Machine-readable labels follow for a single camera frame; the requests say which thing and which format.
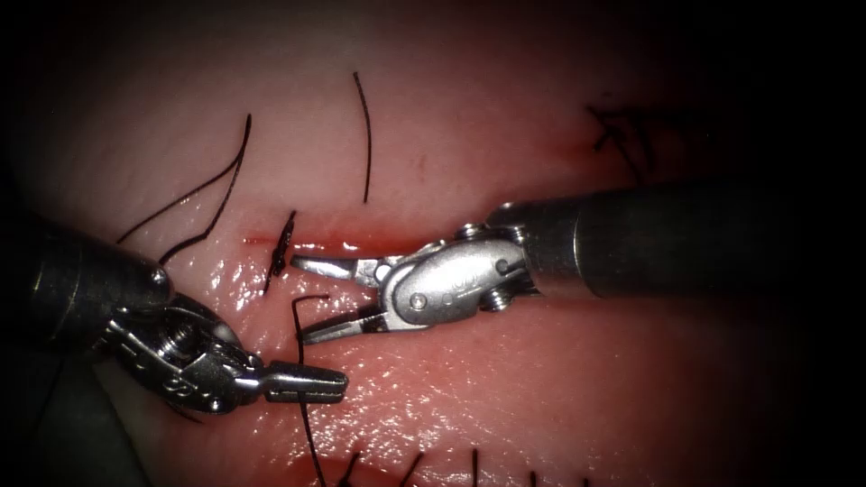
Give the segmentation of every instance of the black suture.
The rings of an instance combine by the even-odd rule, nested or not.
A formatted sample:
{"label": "black suture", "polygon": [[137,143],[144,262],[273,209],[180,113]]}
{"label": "black suture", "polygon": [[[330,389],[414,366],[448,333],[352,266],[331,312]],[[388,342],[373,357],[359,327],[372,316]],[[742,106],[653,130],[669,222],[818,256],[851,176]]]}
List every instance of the black suture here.
{"label": "black suture", "polygon": [[478,448],[472,449],[472,487],[478,487]]}
{"label": "black suture", "polygon": [[[301,296],[291,301],[291,315],[295,320],[295,336],[298,338],[298,364],[304,364],[304,342],[300,337],[300,319],[298,318],[298,303],[309,299],[331,299],[327,294],[318,294],[310,296]],[[309,445],[309,456],[313,460],[313,467],[316,469],[316,476],[321,487],[325,486],[325,474],[322,473],[322,465],[318,462],[318,454],[316,453],[316,444],[313,443],[313,432],[309,428],[309,413],[307,412],[307,402],[305,399],[307,394],[300,392],[298,394],[298,403],[300,404],[300,417],[304,421],[304,431],[307,433],[307,443]]]}
{"label": "black suture", "polygon": [[688,130],[689,128],[694,130],[695,127],[697,127],[702,130],[705,134],[706,140],[709,142],[711,142],[713,138],[711,131],[707,129],[708,123],[706,122],[705,117],[695,110],[626,107],[620,110],[598,111],[591,106],[588,106],[587,109],[604,128],[604,133],[598,138],[595,144],[593,144],[593,151],[600,151],[602,146],[604,146],[608,140],[612,140],[617,151],[619,151],[625,159],[625,162],[628,164],[631,173],[634,175],[639,185],[642,183],[643,177],[640,171],[638,171],[637,166],[634,164],[634,161],[629,157],[627,150],[623,145],[623,142],[627,137],[622,130],[617,128],[615,125],[609,124],[609,120],[618,118],[624,119],[634,132],[640,150],[643,152],[645,173],[647,175],[652,174],[656,169],[658,162],[655,148],[650,140],[650,134],[647,131],[647,122],[659,121],[667,128],[676,132],[679,135],[680,140],[686,146],[686,150],[689,152],[696,149],[694,140]]}
{"label": "black suture", "polygon": [[421,461],[421,457],[424,456],[424,452],[418,452],[418,456],[415,457],[415,460],[412,462],[412,465],[409,467],[409,471],[403,475],[403,480],[400,481],[399,487],[406,487],[406,483],[411,478],[412,474],[415,473],[415,469],[418,468],[418,463]]}
{"label": "black suture", "polygon": [[652,173],[656,169],[656,152],[652,148],[652,142],[647,135],[647,129],[644,126],[645,118],[640,112],[629,114],[627,117],[631,128],[634,130],[635,136],[638,138],[638,143],[643,150],[644,165],[648,173]]}
{"label": "black suture", "polygon": [[614,127],[613,125],[605,122],[604,117],[591,106],[587,106],[586,110],[588,110],[589,113],[592,114],[593,117],[595,117],[595,120],[597,120],[604,129],[604,134],[599,138],[598,142],[594,144],[593,149],[595,151],[598,151],[599,149],[601,149],[602,144],[604,144],[607,139],[611,139],[613,141],[614,147],[616,147],[616,150],[620,152],[620,155],[625,160],[625,163],[628,164],[629,170],[631,171],[631,175],[634,177],[635,182],[638,184],[638,186],[642,185],[643,177],[641,176],[640,171],[638,171],[637,166],[634,165],[634,161],[632,161],[631,157],[629,157],[629,153],[625,150],[625,146],[622,144],[622,139],[625,137],[622,131]]}
{"label": "black suture", "polygon": [[[208,228],[208,230],[206,230],[206,232],[204,233],[204,236],[202,236],[202,237],[199,238],[198,240],[191,241],[191,240],[193,240],[193,239],[190,239],[189,241],[178,243],[177,245],[175,245],[174,247],[172,247],[172,250],[169,250],[165,255],[162,256],[162,258],[160,259],[160,264],[164,264],[165,262],[167,262],[167,261],[169,260],[169,258],[170,258],[174,253],[177,253],[177,252],[179,252],[180,250],[183,250],[184,248],[191,246],[192,244],[196,244],[196,243],[201,242],[202,240],[206,239],[207,236],[210,234],[210,230],[213,228],[213,225],[215,225],[215,224],[217,223],[217,219],[218,219],[219,216],[222,214],[222,212],[223,212],[223,208],[226,206],[226,201],[228,201],[228,197],[229,197],[229,195],[230,195],[231,192],[232,192],[232,187],[233,187],[233,185],[235,184],[235,180],[237,179],[237,173],[238,173],[238,171],[240,171],[240,169],[241,169],[241,161],[242,161],[242,159],[243,159],[243,157],[244,157],[244,150],[246,149],[246,142],[247,142],[247,140],[250,138],[250,129],[252,128],[252,123],[253,123],[253,116],[252,116],[251,114],[247,114],[247,116],[246,116],[246,125],[245,125],[245,128],[244,128],[244,141],[243,141],[243,143],[241,144],[241,150],[240,150],[240,152],[237,154],[237,156],[235,156],[235,159],[234,159],[234,160],[233,160],[233,161],[232,161],[232,162],[231,162],[231,163],[230,163],[230,164],[229,164],[225,169],[221,170],[221,171],[220,171],[216,176],[214,176],[213,178],[208,179],[207,181],[203,182],[202,184],[199,184],[198,186],[196,186],[196,187],[193,188],[192,190],[188,191],[186,194],[184,194],[184,195],[182,195],[182,196],[180,196],[180,197],[178,197],[178,198],[175,198],[174,201],[171,201],[168,205],[166,205],[166,206],[160,208],[160,209],[157,210],[155,213],[153,213],[153,214],[151,214],[150,216],[144,218],[144,220],[142,220],[141,222],[139,222],[139,223],[133,225],[132,228],[130,228],[129,230],[127,230],[123,235],[120,236],[120,238],[118,238],[117,240],[115,240],[115,243],[118,244],[118,245],[119,245],[119,244],[122,244],[122,243],[124,242],[124,240],[126,240],[127,238],[130,237],[130,235],[134,234],[136,231],[138,231],[140,228],[142,228],[143,226],[145,226],[145,225],[147,225],[148,223],[150,223],[151,221],[153,221],[153,220],[154,220],[155,218],[157,218],[158,216],[162,215],[163,213],[165,213],[166,211],[168,211],[168,210],[171,209],[172,207],[177,206],[181,201],[185,200],[186,198],[189,198],[189,197],[191,197],[192,195],[198,193],[200,190],[202,190],[202,189],[204,189],[204,188],[207,188],[207,187],[210,186],[211,184],[214,184],[215,182],[217,182],[218,180],[220,180],[223,176],[225,176],[225,175],[226,175],[230,170],[235,169],[235,175],[232,177],[232,183],[231,183],[231,186],[229,186],[228,192],[226,192],[226,196],[223,198],[223,203],[222,203],[222,205],[220,205],[220,208],[217,210],[216,214],[214,215],[213,221],[211,222],[211,226]],[[199,420],[199,419],[197,419],[197,418],[193,418],[190,414],[188,414],[186,411],[184,411],[183,409],[179,408],[178,406],[175,406],[174,404],[171,404],[171,403],[168,402],[168,401],[164,401],[164,402],[165,402],[166,405],[168,405],[168,407],[169,407],[172,411],[174,411],[175,413],[179,414],[182,418],[184,418],[184,419],[188,419],[188,420],[192,421],[193,423],[197,423],[197,424],[200,424],[200,425],[201,425],[201,424],[204,424],[204,423],[202,423],[201,420]]]}
{"label": "black suture", "polygon": [[202,240],[205,240],[210,232],[217,226],[217,221],[219,221],[219,217],[223,214],[223,210],[226,209],[226,203],[228,203],[228,198],[232,195],[232,189],[235,188],[235,182],[237,181],[237,174],[241,170],[241,163],[244,161],[244,152],[246,151],[246,143],[250,140],[250,129],[253,126],[253,116],[246,116],[246,127],[244,128],[244,141],[241,142],[241,149],[237,152],[237,157],[235,157],[235,161],[233,164],[235,165],[235,174],[232,175],[232,181],[228,184],[228,190],[226,191],[226,195],[223,197],[223,201],[219,204],[219,208],[216,209],[216,213],[214,214],[214,218],[210,221],[210,225],[204,230],[204,232],[192,236],[187,240],[184,240],[181,243],[171,247],[168,252],[166,252],[159,260],[161,265],[165,265],[165,262],[168,262],[171,257],[183,249],[186,249],[192,245],[195,245]]}
{"label": "black suture", "polygon": [[[250,129],[250,123],[251,123],[251,122],[252,122],[252,116],[251,116],[251,115],[247,115],[247,116],[246,116],[246,125],[247,125],[247,128],[246,128],[246,135],[244,136],[244,145],[246,145],[246,138],[247,138],[247,136],[249,135],[249,129]],[[225,169],[223,169],[222,171],[220,171],[216,176],[214,176],[213,178],[208,179],[207,181],[205,181],[205,182],[199,184],[199,185],[196,186],[195,188],[193,188],[193,189],[191,189],[190,191],[188,191],[186,194],[184,194],[184,195],[182,195],[182,196],[179,196],[179,197],[175,198],[174,201],[171,201],[168,205],[166,205],[166,206],[160,208],[159,210],[157,210],[155,213],[153,213],[152,215],[148,216],[147,218],[144,218],[144,220],[142,220],[141,222],[135,224],[132,228],[130,228],[129,230],[127,230],[125,234],[121,235],[120,238],[118,238],[118,239],[115,241],[115,243],[116,243],[116,244],[122,244],[124,240],[126,240],[127,238],[129,238],[130,235],[134,234],[136,231],[138,231],[139,228],[141,228],[141,227],[147,225],[147,224],[150,223],[153,219],[155,219],[157,216],[162,215],[162,214],[165,213],[166,211],[168,211],[168,210],[172,209],[173,207],[177,206],[177,205],[180,204],[180,202],[182,202],[183,200],[185,200],[185,199],[191,197],[192,195],[198,193],[198,192],[201,191],[202,189],[207,188],[208,186],[210,186],[210,185],[214,184],[215,182],[217,182],[218,180],[222,179],[222,177],[225,176],[226,174],[228,174],[228,172],[229,172],[230,170],[234,169],[235,166],[239,166],[239,165],[240,165],[240,161],[238,160],[238,158],[235,157],[235,159],[234,159],[234,160],[233,160],[233,161],[232,161],[228,166],[226,166]]]}
{"label": "black suture", "polygon": [[352,484],[349,483],[349,477],[352,475],[352,469],[355,468],[355,462],[358,461],[360,456],[361,452],[354,452],[352,454],[352,459],[349,460],[349,465],[345,468],[343,478],[340,479],[340,482],[337,483],[336,487],[352,487]]}
{"label": "black suture", "polygon": [[51,399],[54,397],[54,391],[57,389],[57,383],[60,381],[60,373],[63,371],[63,365],[66,363],[66,358],[61,357],[57,362],[57,368],[54,369],[54,375],[51,376],[51,386],[48,388],[48,394],[45,394],[45,400],[39,407],[38,420],[33,424],[33,430],[30,432],[29,438],[35,438],[39,430],[39,425],[42,423],[42,418],[48,411],[48,405],[51,404]]}
{"label": "black suture", "polygon": [[277,240],[277,244],[271,252],[271,267],[268,268],[268,275],[264,278],[262,294],[268,292],[268,288],[271,287],[271,278],[279,277],[283,270],[286,269],[286,252],[289,250],[291,233],[295,229],[296,213],[298,212],[295,210],[291,210],[291,213],[289,213],[289,219],[286,221],[286,225],[282,227],[282,232],[280,232],[280,239]]}
{"label": "black suture", "polygon": [[165,404],[166,404],[169,408],[171,408],[172,411],[178,413],[178,414],[180,415],[181,418],[188,419],[188,420],[192,421],[193,423],[196,423],[196,424],[199,424],[199,425],[203,425],[203,424],[205,424],[205,423],[203,423],[203,422],[201,421],[201,419],[193,418],[193,417],[192,417],[192,416],[191,416],[187,411],[181,409],[179,406],[176,406],[176,405],[174,405],[174,404],[171,404],[171,403],[168,402],[167,400],[165,401]]}
{"label": "black suture", "polygon": [[370,111],[367,109],[367,99],[364,97],[364,89],[361,88],[361,79],[358,77],[358,72],[352,73],[355,78],[355,85],[358,87],[358,96],[361,97],[361,108],[364,109],[364,122],[367,124],[367,178],[364,182],[364,204],[367,204],[367,197],[370,194],[370,168],[373,166],[373,131],[370,128]]}

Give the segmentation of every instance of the dark vignette background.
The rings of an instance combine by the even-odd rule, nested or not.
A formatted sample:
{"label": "dark vignette background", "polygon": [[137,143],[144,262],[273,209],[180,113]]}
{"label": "dark vignette background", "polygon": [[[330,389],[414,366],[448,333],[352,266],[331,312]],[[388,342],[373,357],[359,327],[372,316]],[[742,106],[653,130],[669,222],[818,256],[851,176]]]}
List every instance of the dark vignette background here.
{"label": "dark vignette background", "polygon": [[[27,202],[26,195],[17,193],[7,167],[9,145],[27,131],[28,107],[39,88],[58,78],[67,86],[79,83],[77,74],[110,54],[111,40],[123,36],[124,27],[143,15],[172,15],[178,10],[189,14],[215,4],[34,1],[6,7],[0,21],[5,37],[0,201],[9,211],[7,224],[14,222],[14,208]],[[567,5],[539,5],[552,7]],[[817,201],[827,191],[813,179],[821,164],[807,156],[804,144],[817,137],[809,109],[823,93],[810,83],[808,67],[820,48],[796,21],[800,16],[791,5],[615,0],[599,1],[597,8],[615,13],[630,29],[662,45],[688,43],[714,81],[730,87],[750,108],[744,127],[751,137],[749,157],[764,161],[761,165],[776,171],[774,177],[791,188],[802,189],[804,199]],[[823,240],[824,234],[816,229],[829,220],[823,205],[797,206],[797,211],[803,212],[806,234]],[[743,484],[817,485],[861,477],[854,446],[859,440],[854,426],[859,423],[858,411],[848,397],[861,383],[855,375],[859,367],[853,364],[858,351],[853,350],[854,340],[845,338],[849,331],[841,323],[848,318],[842,319],[837,311],[841,297],[830,300],[825,296],[829,293],[821,291],[836,283],[830,278],[836,272],[817,272],[828,262],[840,264],[819,252],[817,245],[806,248],[813,252],[804,255],[803,327],[796,333],[804,344],[801,365],[809,380],[792,384],[802,400],[790,405],[800,420],[797,427],[780,432],[763,458],[755,459],[755,472],[744,472]],[[0,294],[5,308],[10,285],[5,282]],[[6,324],[26,326],[15,317],[7,317]],[[59,368],[57,358],[24,352],[6,341],[0,363],[8,388],[2,434],[8,475],[19,473],[23,482],[146,484],[122,427],[87,366],[69,360]]]}

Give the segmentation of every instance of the metal jaw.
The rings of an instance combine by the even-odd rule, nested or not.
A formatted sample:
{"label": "metal jaw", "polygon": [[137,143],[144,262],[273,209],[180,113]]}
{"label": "metal jaw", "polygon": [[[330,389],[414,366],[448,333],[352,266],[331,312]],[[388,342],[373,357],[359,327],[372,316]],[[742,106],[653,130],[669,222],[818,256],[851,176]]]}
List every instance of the metal jaw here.
{"label": "metal jaw", "polygon": [[343,373],[246,352],[231,328],[184,295],[162,309],[118,310],[104,340],[143,387],[184,409],[226,414],[264,395],[272,402],[339,402]]}
{"label": "metal jaw", "polygon": [[510,234],[465,225],[455,240],[428,243],[407,256],[327,259],[294,256],[291,265],[379,288],[378,303],[302,332],[305,344],[364,333],[414,331],[502,311],[532,288],[523,250]]}

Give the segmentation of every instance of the screw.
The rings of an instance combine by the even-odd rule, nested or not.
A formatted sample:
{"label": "screw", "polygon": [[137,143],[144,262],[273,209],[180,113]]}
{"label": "screw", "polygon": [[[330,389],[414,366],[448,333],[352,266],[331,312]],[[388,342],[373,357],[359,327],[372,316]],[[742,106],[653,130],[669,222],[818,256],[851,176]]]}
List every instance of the screw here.
{"label": "screw", "polygon": [[427,306],[427,297],[419,292],[416,292],[409,298],[409,305],[412,306],[412,309],[424,309],[424,307]]}
{"label": "screw", "polygon": [[155,282],[157,284],[162,284],[163,282],[168,280],[169,276],[165,273],[164,270],[157,269],[156,271],[153,272],[153,275],[151,276],[151,278],[153,279],[153,282]]}

